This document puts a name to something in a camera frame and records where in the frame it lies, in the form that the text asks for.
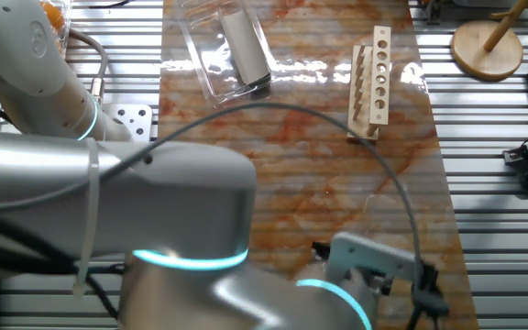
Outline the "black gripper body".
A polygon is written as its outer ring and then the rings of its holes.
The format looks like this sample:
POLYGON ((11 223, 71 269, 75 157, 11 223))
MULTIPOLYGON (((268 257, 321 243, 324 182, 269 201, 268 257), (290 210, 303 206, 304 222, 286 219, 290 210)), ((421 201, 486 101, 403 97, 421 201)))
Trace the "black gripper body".
POLYGON ((311 247, 311 262, 328 261, 331 252, 329 243, 313 242, 311 247))

